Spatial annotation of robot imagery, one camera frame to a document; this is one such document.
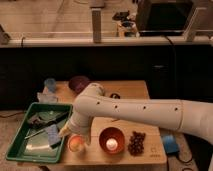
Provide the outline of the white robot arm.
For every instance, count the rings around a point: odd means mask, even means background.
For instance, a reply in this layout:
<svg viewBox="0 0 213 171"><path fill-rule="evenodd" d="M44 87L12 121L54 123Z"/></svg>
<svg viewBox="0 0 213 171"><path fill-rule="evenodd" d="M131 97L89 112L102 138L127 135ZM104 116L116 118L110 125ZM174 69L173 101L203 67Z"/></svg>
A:
<svg viewBox="0 0 213 171"><path fill-rule="evenodd" d="M88 135L94 117L111 117L158 126L202 138L213 145L213 103L188 100L114 99L90 83L74 100L73 113L59 132Z"/></svg>

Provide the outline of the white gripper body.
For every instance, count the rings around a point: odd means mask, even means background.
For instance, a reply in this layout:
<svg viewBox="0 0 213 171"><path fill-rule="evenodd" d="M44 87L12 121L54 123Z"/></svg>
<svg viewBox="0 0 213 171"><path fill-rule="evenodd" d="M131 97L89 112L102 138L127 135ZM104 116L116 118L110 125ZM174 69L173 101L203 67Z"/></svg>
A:
<svg viewBox="0 0 213 171"><path fill-rule="evenodd" d="M91 126L79 126L71 121L67 121L60 129L59 136L65 137L71 134L81 135L87 145L91 144Z"/></svg>

